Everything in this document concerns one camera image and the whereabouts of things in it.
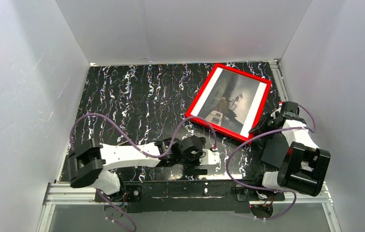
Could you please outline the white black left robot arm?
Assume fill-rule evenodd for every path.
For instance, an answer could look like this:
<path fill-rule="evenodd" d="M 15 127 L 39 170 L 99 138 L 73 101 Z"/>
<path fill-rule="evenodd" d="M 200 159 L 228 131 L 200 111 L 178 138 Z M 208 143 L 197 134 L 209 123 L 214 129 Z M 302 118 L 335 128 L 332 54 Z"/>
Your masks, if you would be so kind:
<path fill-rule="evenodd" d="M 108 145 L 90 139 L 67 156 L 69 182 L 74 189 L 93 187 L 111 196 L 125 191 L 123 180 L 114 169 L 128 167 L 188 168 L 189 175 L 204 175 L 199 166 L 220 162 L 217 148 L 206 148 L 204 137 L 165 139 L 145 145 Z"/>

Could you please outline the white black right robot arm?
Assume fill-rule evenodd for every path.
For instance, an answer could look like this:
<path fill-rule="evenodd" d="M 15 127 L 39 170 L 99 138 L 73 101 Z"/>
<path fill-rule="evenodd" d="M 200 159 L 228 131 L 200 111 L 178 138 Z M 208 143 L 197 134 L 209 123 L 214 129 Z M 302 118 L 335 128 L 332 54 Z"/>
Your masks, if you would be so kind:
<path fill-rule="evenodd" d="M 270 132 L 263 136 L 261 161 L 277 168 L 264 173 L 262 186 L 315 197 L 321 192 L 331 155 L 312 140 L 306 121 L 299 117 L 301 108 L 296 102 L 281 102 L 255 127 L 258 133 Z"/>

